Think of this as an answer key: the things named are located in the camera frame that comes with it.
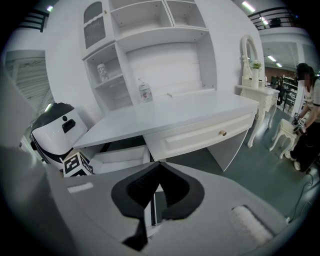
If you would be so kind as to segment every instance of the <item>gray floor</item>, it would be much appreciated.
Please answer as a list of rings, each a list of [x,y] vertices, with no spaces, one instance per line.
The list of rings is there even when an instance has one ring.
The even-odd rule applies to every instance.
[[[283,216],[292,217],[294,214],[292,209],[304,184],[311,181],[311,177],[296,171],[289,159],[285,157],[279,159],[282,152],[281,142],[284,138],[280,138],[273,151],[269,152],[272,145],[271,137],[275,134],[277,124],[281,119],[289,120],[289,118],[286,113],[277,109],[272,127],[267,129],[269,114],[266,114],[264,123],[254,139],[253,147],[247,147],[253,130],[251,128],[238,154],[225,172],[206,148],[171,157],[167,161],[232,179],[275,207]],[[320,191],[319,173],[315,167],[310,174],[313,176],[313,186],[306,186],[304,189],[296,216],[300,215],[304,206],[303,213],[310,209],[307,202],[312,203]]]

